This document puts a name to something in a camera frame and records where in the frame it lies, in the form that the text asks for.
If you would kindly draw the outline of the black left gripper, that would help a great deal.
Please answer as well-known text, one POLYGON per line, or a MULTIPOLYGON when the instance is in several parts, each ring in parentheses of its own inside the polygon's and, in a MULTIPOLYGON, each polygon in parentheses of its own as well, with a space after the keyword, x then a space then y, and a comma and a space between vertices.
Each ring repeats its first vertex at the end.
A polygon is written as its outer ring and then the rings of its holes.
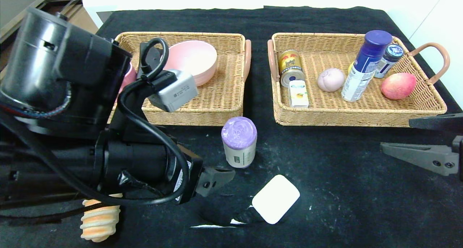
POLYGON ((194 197, 195 192, 207 197, 233 180, 235 170, 202 167, 199 156, 182 146, 179 149, 186 160, 187 173, 167 146, 135 145, 134 158, 126 168, 126 189, 153 194, 146 199, 155 200, 156 205, 170 201, 182 204, 194 197))

